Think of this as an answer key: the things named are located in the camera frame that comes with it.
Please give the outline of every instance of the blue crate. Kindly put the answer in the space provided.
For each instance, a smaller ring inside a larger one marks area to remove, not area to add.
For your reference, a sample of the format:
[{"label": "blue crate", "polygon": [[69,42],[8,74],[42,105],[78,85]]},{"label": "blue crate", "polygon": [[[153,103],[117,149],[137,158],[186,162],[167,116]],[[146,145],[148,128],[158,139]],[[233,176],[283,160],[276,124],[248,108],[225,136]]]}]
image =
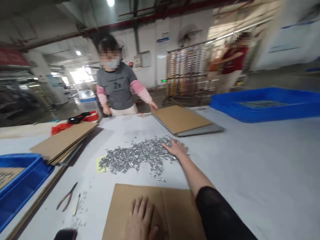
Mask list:
[{"label": "blue crate", "polygon": [[53,171],[40,154],[0,156],[0,167],[25,168],[0,190],[0,233]]},{"label": "blue crate", "polygon": [[[250,106],[250,102],[259,101],[272,101],[279,105]],[[213,95],[210,106],[247,123],[315,117],[320,116],[320,93],[274,87],[262,88]]]}]

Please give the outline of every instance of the woman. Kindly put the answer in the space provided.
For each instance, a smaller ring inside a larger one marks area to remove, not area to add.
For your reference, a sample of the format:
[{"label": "woman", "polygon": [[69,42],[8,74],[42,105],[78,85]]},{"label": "woman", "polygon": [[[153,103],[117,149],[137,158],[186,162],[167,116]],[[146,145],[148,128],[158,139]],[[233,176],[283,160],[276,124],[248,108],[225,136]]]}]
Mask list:
[{"label": "woman", "polygon": [[97,71],[97,95],[103,113],[113,117],[137,114],[130,88],[151,110],[158,109],[147,89],[139,82],[132,69],[121,61],[121,47],[113,36],[108,34],[98,44],[100,69]]},{"label": "woman", "polygon": [[248,51],[251,33],[243,32],[235,43],[223,55],[222,60],[212,64],[224,64],[220,79],[216,85],[216,94],[227,93],[236,83],[243,68],[243,62]]}]

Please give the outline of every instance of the hand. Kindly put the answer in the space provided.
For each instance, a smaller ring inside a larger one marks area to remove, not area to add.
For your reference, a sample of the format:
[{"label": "hand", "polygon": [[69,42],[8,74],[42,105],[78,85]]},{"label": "hand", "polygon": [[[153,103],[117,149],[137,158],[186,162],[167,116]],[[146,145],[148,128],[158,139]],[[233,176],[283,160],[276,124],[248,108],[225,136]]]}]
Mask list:
[{"label": "hand", "polygon": [[108,106],[102,106],[102,111],[105,115],[111,115],[111,109]]},{"label": "hand", "polygon": [[154,206],[148,197],[133,200],[125,230],[125,240],[154,240],[158,231],[155,226],[150,229]]},{"label": "hand", "polygon": [[186,155],[187,156],[187,151],[188,148],[181,142],[179,142],[178,140],[174,140],[172,138],[170,138],[171,141],[171,147],[169,147],[166,144],[162,144],[162,146],[168,150],[169,153],[171,153],[172,155],[175,155],[176,157],[178,156],[182,156],[182,155]]},{"label": "hand", "polygon": [[149,103],[150,109],[152,110],[158,110],[158,106],[152,101]]}]

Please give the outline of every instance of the red bag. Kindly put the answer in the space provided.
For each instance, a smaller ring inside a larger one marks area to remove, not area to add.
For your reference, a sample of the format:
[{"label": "red bag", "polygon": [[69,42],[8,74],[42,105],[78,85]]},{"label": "red bag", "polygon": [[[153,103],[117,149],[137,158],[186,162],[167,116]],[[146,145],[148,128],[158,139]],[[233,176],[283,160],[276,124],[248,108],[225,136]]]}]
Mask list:
[{"label": "red bag", "polygon": [[[96,121],[98,120],[99,116],[98,116],[98,111],[92,111],[90,112],[90,116],[87,116],[83,119],[83,121],[86,121],[86,122],[93,122],[93,121]],[[54,135],[54,134],[57,134],[59,132],[61,132],[62,130],[66,130],[70,127],[72,127],[73,124],[72,123],[61,123],[55,127],[52,127],[51,129],[51,136]]]}]

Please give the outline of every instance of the red shirt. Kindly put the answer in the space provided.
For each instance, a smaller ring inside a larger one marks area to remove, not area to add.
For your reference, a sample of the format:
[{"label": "red shirt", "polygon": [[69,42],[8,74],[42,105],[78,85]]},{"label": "red shirt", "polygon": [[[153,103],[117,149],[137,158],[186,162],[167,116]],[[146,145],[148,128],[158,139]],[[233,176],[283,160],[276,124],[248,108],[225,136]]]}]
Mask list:
[{"label": "red shirt", "polygon": [[241,47],[238,50],[234,51],[233,53],[231,53],[231,51],[232,51],[232,48],[230,48],[226,52],[226,54],[223,56],[222,60],[227,59],[229,57],[232,57],[234,54],[236,54],[238,52],[242,52],[243,55],[233,59],[230,62],[225,63],[221,74],[229,74],[229,73],[232,73],[232,72],[234,72],[236,70],[242,70],[244,58],[246,57],[246,54],[247,54],[247,51],[248,51],[248,47]]}]

